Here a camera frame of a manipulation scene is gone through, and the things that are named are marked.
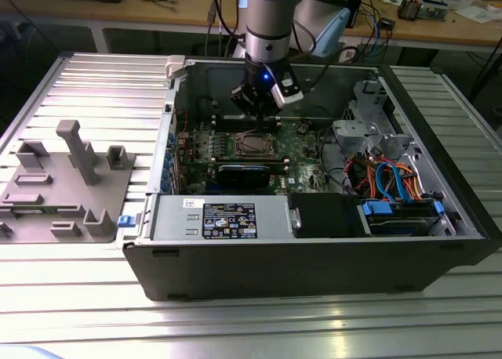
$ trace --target blue clip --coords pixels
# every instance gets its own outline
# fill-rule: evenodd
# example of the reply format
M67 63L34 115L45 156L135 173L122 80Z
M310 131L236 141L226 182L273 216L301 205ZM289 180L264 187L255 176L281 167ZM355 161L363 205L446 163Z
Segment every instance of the blue clip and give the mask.
M393 214L391 203L387 201L366 201L362 205L362 211L365 216L371 216L372 214Z
M436 209L436 212L438 212L440 216L442 216L445 213L445 207L442 205L440 201L434 201L434 207Z
M135 220L136 217L134 216L119 216L117 227L119 228L134 227L136 226L136 224L134 223Z

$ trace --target motherboard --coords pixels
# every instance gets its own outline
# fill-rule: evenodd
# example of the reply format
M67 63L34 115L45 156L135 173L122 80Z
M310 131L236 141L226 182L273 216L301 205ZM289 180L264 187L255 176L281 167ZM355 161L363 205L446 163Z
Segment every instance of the motherboard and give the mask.
M181 193L330 192L319 135L303 119L283 121L275 132L224 132L202 122L178 136Z

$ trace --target white table leg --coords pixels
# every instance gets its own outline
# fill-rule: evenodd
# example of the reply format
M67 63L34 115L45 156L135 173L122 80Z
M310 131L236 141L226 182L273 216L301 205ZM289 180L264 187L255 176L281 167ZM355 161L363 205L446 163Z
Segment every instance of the white table leg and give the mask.
M104 29L99 24L91 24L89 28L93 34L94 44L98 53L110 53L107 39L104 36Z

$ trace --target floor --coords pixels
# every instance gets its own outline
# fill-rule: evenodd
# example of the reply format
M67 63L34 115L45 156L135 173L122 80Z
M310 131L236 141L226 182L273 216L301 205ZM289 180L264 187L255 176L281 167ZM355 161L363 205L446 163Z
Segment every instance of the floor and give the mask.
M86 28L40 26L40 29L61 52L95 52ZM9 38L0 42L0 132L7 128L56 58L53 48L33 27L24 26L22 35L18 42ZM204 56L203 34L160 33L155 36L150 31L107 30L107 38L114 53ZM216 56L217 47L218 37L212 35L210 56ZM400 51L400 48L391 47L383 60L378 56L372 63L395 64ZM488 58L489 54L479 56ZM431 65L443 69L464 94L481 70L464 52L440 51ZM502 118L493 113L494 107L502 107L501 86L502 75L499 74L475 102L476 108L495 129L502 124Z

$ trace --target sticker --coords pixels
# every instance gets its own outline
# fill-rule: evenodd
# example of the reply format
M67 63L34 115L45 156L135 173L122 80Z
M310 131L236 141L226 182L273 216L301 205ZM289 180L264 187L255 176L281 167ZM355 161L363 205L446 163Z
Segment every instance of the sticker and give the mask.
M254 204L204 204L202 220L205 239L258 238Z
M206 202L203 198L184 198L183 207L188 209L202 209Z

